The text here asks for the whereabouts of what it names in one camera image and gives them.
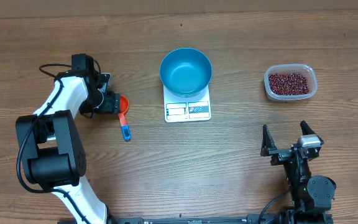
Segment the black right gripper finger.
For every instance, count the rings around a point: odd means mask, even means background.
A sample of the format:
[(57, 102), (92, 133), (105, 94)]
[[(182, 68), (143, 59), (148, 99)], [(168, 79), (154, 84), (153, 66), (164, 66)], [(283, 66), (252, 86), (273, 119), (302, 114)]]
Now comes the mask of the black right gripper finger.
[(307, 134), (316, 134), (307, 124), (307, 122), (305, 120), (300, 122), (300, 127), (302, 130), (302, 135), (307, 135)]
[(262, 157), (271, 156), (273, 153), (275, 153), (277, 147), (266, 124), (262, 127), (262, 135), (260, 155)]

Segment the orange scoop with blue handle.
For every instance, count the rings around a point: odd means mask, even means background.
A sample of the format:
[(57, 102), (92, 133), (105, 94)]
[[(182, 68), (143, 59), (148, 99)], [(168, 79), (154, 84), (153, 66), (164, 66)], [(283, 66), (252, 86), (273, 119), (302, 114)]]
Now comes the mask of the orange scoop with blue handle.
[(121, 95), (120, 102), (119, 102), (118, 117), (119, 117), (119, 121), (120, 121), (120, 125), (121, 125), (122, 136), (125, 141), (130, 141), (131, 137), (132, 137), (131, 131), (127, 124), (127, 119), (125, 117), (128, 109), (129, 109), (129, 101), (127, 100), (127, 98), (125, 96)]

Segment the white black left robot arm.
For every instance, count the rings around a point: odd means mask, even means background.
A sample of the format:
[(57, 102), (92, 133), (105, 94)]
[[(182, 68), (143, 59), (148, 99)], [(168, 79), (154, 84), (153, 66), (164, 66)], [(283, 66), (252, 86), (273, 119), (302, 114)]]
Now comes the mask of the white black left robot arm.
[(75, 223), (115, 223), (85, 176), (85, 150), (74, 122), (78, 113), (92, 118), (120, 112), (120, 95), (108, 90), (110, 81), (93, 57), (72, 55), (68, 70), (54, 76), (46, 102), (16, 121), (19, 183), (33, 194), (54, 194)]

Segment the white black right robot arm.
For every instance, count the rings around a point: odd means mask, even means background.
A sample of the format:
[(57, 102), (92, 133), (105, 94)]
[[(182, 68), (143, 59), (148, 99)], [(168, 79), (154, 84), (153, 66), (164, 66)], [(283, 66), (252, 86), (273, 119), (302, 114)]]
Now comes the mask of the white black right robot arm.
[[(323, 175), (312, 175), (308, 162), (319, 156), (324, 141), (309, 127), (300, 122), (302, 135), (288, 149), (278, 149), (267, 125), (263, 125), (260, 155), (270, 157), (272, 166), (282, 165), (288, 182), (288, 190), (272, 199), (258, 216), (258, 223), (315, 223), (330, 224), (334, 220), (328, 214), (332, 207), (336, 183)], [(268, 215), (268, 208), (291, 195), (292, 206)]]

